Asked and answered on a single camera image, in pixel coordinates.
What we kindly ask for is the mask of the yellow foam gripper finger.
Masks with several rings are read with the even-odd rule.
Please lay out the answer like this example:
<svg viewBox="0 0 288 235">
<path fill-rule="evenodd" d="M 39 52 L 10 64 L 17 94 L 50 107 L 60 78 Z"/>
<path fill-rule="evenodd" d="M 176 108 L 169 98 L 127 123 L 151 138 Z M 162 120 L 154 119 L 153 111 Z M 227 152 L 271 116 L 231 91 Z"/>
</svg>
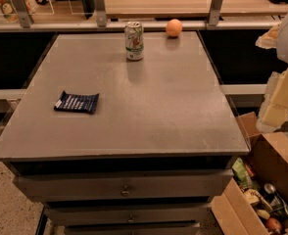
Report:
<svg viewBox="0 0 288 235">
<path fill-rule="evenodd" d="M 279 24 L 273 26 L 268 32 L 260 36 L 256 41 L 256 46 L 263 49 L 276 48 L 278 32 L 279 32 Z"/>
<path fill-rule="evenodd" d="M 256 127 L 262 133 L 274 132 L 288 119 L 288 69 L 273 72 L 268 79 Z"/>
</svg>

